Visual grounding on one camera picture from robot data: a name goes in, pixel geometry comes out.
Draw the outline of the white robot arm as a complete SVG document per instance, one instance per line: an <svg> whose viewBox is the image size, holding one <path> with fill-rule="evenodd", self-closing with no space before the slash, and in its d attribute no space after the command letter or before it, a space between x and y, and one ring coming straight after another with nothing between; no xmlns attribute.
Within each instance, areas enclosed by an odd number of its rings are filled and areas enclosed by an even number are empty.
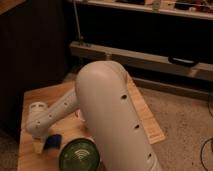
<svg viewBox="0 0 213 171"><path fill-rule="evenodd" d="M163 171L127 88L128 72L118 62L96 61L78 73L75 86L51 107L31 105L26 131L44 140L49 128L82 112L107 171Z"/></svg>

